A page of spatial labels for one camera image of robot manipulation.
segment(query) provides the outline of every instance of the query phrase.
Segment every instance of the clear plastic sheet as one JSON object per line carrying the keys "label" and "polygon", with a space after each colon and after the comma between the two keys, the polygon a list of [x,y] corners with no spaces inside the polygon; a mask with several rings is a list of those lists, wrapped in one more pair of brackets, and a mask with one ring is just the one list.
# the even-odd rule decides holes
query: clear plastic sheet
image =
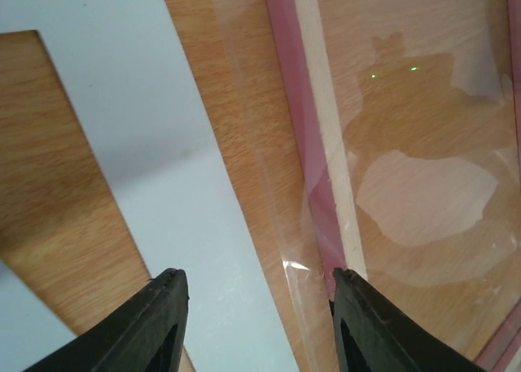
{"label": "clear plastic sheet", "polygon": [[[435,337],[501,370],[505,346],[519,354],[521,295],[507,0],[213,3],[300,368],[335,368],[323,284],[331,297],[331,270],[347,265]],[[288,113],[304,182],[288,168]],[[280,194],[287,184],[293,195]]]}

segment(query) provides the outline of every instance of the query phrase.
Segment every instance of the white board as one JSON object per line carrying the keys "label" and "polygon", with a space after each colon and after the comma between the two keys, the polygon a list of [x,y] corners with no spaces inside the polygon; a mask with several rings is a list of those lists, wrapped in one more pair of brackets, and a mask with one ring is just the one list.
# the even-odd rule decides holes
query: white board
{"label": "white board", "polygon": [[0,0],[30,29],[152,276],[187,272],[195,368],[298,370],[164,0]]}
{"label": "white board", "polygon": [[0,370],[19,372],[75,335],[0,261]]}

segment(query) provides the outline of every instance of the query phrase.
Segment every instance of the pink edge strip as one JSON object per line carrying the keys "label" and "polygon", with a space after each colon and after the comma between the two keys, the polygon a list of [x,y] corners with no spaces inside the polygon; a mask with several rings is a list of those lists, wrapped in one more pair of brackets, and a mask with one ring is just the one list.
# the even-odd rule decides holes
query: pink edge strip
{"label": "pink edge strip", "polygon": [[519,63],[519,47],[521,45],[519,37],[521,33],[518,31],[518,20],[521,20],[518,15],[519,7],[517,0],[508,0],[509,24],[510,24],[510,54],[512,58],[512,74],[514,86],[514,108],[515,108],[515,127],[518,136],[518,157],[519,166],[521,166],[521,64]]}
{"label": "pink edge strip", "polygon": [[497,329],[485,348],[476,359],[476,363],[492,372],[502,372],[512,361],[521,347],[521,300],[514,306],[505,321]]}
{"label": "pink edge strip", "polygon": [[345,268],[346,263],[296,3],[295,0],[267,0],[267,4],[327,290],[333,299],[333,268]]}

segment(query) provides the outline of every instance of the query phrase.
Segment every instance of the white wooden strip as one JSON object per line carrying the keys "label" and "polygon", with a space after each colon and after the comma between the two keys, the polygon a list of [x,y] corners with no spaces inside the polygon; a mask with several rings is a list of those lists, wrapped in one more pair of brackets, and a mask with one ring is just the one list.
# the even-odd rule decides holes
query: white wooden strip
{"label": "white wooden strip", "polygon": [[313,90],[317,119],[326,153],[327,169],[335,197],[340,236],[346,264],[367,279],[357,213],[352,195],[348,161],[340,127],[339,110],[327,58],[326,41],[318,0],[295,0],[302,43]]}
{"label": "white wooden strip", "polygon": [[188,275],[199,372],[298,370],[164,0],[0,0],[36,29],[152,276]]}
{"label": "white wooden strip", "polygon": [[0,261],[0,370],[19,372],[75,335]]}

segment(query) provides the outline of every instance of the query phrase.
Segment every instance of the wood grain surface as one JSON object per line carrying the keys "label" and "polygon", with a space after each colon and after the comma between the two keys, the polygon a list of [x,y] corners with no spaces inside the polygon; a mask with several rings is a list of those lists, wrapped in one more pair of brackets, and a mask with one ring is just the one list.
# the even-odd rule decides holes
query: wood grain surface
{"label": "wood grain surface", "polygon": [[474,358],[521,295],[506,0],[318,0],[370,282]]}
{"label": "wood grain surface", "polygon": [[[265,0],[165,1],[300,370],[335,370]],[[149,274],[35,32],[0,35],[0,87],[0,257],[81,334]]]}

